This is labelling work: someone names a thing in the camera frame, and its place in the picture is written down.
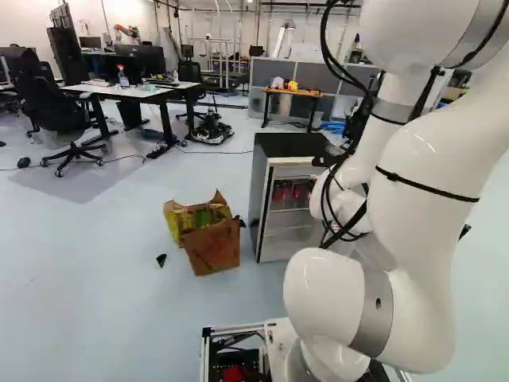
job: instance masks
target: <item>table leg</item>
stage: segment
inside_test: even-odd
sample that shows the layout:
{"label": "table leg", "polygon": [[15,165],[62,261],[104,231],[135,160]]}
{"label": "table leg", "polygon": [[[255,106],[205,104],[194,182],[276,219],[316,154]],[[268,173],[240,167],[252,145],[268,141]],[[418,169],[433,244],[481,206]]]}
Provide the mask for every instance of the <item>table leg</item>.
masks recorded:
{"label": "table leg", "polygon": [[265,110],[263,112],[262,128],[267,126],[267,123],[269,123],[269,117],[268,117],[268,114],[269,114],[269,98],[270,98],[270,93],[265,93]]}
{"label": "table leg", "polygon": [[188,115],[188,128],[189,130],[194,129],[194,105],[192,104],[191,95],[188,91],[185,91],[185,108]]}
{"label": "table leg", "polygon": [[165,143],[171,147],[175,143],[175,139],[173,137],[172,125],[169,122],[168,105],[166,105],[166,101],[159,104],[159,109],[161,110],[162,130],[165,135]]}
{"label": "table leg", "polygon": [[157,149],[148,153],[146,157],[149,159],[159,158],[178,142],[177,139],[173,137],[172,125],[169,122],[168,105],[166,105],[165,99],[159,103],[159,110],[161,111],[162,130],[165,136],[165,144],[159,145]]}
{"label": "table leg", "polygon": [[311,115],[309,116],[309,125],[308,125],[308,133],[313,132],[313,117],[315,116],[315,111],[317,110],[318,98],[311,99]]}
{"label": "table leg", "polygon": [[96,143],[102,139],[109,139],[112,135],[119,133],[118,130],[108,129],[106,119],[104,118],[103,108],[101,107],[101,103],[99,102],[99,97],[97,95],[92,96],[91,104],[94,108],[94,116],[95,120],[97,121],[97,124],[99,125],[101,136],[82,143],[83,146],[91,145],[92,143]]}

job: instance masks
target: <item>red component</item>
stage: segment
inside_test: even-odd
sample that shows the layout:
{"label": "red component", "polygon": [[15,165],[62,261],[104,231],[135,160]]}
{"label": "red component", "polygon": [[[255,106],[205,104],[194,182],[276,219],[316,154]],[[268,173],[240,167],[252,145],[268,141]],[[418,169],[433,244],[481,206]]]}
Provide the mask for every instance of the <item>red component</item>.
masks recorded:
{"label": "red component", "polygon": [[291,193],[292,193],[291,185],[285,185],[285,188],[283,189],[283,199],[288,198]]}
{"label": "red component", "polygon": [[274,194],[272,195],[273,201],[281,201],[283,198],[284,190],[281,188],[278,188],[274,191]]}
{"label": "red component", "polygon": [[223,370],[223,382],[242,382],[245,375],[246,373],[241,369],[241,366],[226,368]]}
{"label": "red component", "polygon": [[298,199],[302,192],[302,186],[297,185],[293,189],[293,199]]}

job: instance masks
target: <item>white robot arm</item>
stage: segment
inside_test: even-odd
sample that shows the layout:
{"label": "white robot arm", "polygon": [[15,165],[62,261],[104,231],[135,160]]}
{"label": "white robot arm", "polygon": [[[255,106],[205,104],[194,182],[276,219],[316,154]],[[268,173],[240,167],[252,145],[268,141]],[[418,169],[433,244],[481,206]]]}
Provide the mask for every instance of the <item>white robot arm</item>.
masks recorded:
{"label": "white robot arm", "polygon": [[[396,267],[369,268],[318,248],[290,260],[286,309],[318,379],[355,380],[367,366],[363,355],[416,373],[436,372],[450,362],[456,343],[452,254],[509,147],[509,111],[499,105],[509,85],[508,5],[508,0],[364,3],[363,46],[390,74],[356,153],[328,191],[345,222],[359,204],[349,189],[370,183],[367,215],[356,232],[371,232]],[[404,125],[434,66],[484,67],[467,95]],[[435,83],[427,107],[446,77]],[[320,219],[327,176],[319,178],[310,202]]]}

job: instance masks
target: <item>keyboard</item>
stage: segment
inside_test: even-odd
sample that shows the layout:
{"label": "keyboard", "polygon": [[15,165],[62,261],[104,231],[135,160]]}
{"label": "keyboard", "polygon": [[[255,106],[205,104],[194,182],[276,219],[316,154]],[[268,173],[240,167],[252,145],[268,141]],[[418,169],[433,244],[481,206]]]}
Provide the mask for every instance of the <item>keyboard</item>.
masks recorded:
{"label": "keyboard", "polygon": [[173,82],[172,80],[158,80],[157,78],[148,78],[146,80],[149,84],[154,85],[167,85],[167,86],[175,86],[177,87],[179,84],[176,82]]}
{"label": "keyboard", "polygon": [[109,82],[99,81],[99,80],[83,81],[82,84],[91,85],[91,86],[100,86],[101,88],[109,88],[110,86],[113,86],[113,84],[110,84]]}

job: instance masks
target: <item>power strip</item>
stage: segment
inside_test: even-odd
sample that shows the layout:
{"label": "power strip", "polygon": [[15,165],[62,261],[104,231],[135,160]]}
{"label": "power strip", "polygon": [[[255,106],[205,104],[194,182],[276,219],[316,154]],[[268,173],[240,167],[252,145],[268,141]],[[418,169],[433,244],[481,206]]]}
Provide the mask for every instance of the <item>power strip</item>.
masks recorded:
{"label": "power strip", "polygon": [[166,144],[159,145],[157,149],[150,151],[146,157],[148,159],[156,159],[163,155],[166,151],[168,151],[170,147]]}

